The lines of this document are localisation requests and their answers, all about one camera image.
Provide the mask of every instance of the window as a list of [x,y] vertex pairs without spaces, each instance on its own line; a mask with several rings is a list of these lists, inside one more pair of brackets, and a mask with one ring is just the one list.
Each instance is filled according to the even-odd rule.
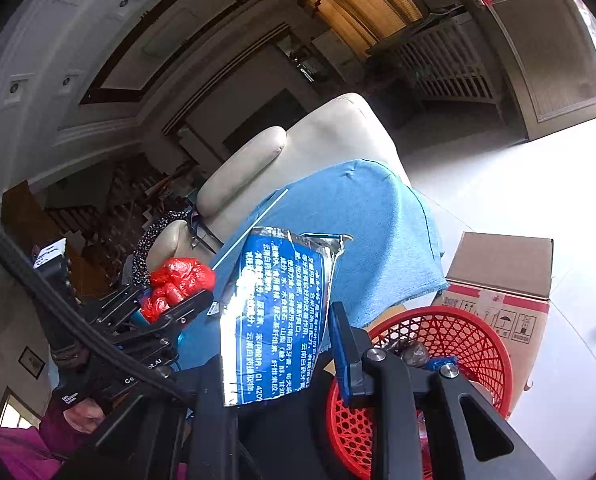
[[38,427],[40,418],[32,412],[9,388],[0,402],[0,426],[2,428]]
[[380,40],[422,18],[413,0],[301,0],[362,59]]

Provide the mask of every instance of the blue label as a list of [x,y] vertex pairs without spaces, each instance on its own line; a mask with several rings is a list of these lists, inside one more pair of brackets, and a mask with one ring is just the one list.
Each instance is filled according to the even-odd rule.
[[236,321],[238,403],[309,386],[325,316],[321,254],[283,238],[249,235],[239,270],[254,269],[255,293]]

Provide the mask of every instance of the window blind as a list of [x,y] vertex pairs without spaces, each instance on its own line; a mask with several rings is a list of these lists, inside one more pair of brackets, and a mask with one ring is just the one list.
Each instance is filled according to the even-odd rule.
[[303,0],[360,58],[366,50],[422,18],[413,0]]

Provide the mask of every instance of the tiled floor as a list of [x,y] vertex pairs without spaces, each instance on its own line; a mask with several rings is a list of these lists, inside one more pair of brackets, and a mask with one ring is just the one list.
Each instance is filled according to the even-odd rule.
[[503,128],[481,131],[402,162],[433,208],[445,270],[466,230],[554,239],[552,308],[534,386],[510,421],[558,480],[589,478],[596,470],[596,120],[526,144]]

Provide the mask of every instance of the black cable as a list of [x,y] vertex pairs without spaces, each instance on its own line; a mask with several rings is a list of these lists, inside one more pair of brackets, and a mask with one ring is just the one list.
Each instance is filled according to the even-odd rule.
[[260,469],[257,468],[254,458],[251,456],[249,449],[247,449],[241,441],[238,440],[238,453],[245,460],[251,472],[255,475],[257,480],[263,480]]
[[98,355],[107,364],[131,374],[137,380],[154,386],[184,403],[195,408],[195,396],[191,396],[165,379],[162,375],[147,369],[142,364],[124,354],[107,341],[104,336],[93,330],[67,302],[40,276],[31,266],[24,254],[0,229],[0,264],[22,285],[27,293],[43,305],[77,340]]

